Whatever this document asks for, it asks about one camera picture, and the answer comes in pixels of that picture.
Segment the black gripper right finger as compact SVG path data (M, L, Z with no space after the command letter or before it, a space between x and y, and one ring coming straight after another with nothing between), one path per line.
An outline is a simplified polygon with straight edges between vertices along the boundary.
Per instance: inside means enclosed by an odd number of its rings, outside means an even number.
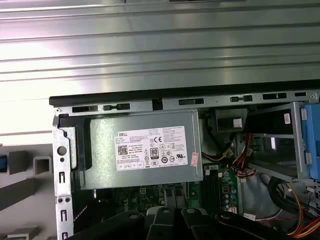
M229 211L211 217L202 208L181 211L196 240L293 240L292 236Z

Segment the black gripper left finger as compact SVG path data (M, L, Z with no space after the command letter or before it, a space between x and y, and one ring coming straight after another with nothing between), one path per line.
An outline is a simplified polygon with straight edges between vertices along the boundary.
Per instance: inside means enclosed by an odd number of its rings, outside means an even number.
M125 211L72 236L69 240L173 240L177 236L176 208L152 207L151 214Z

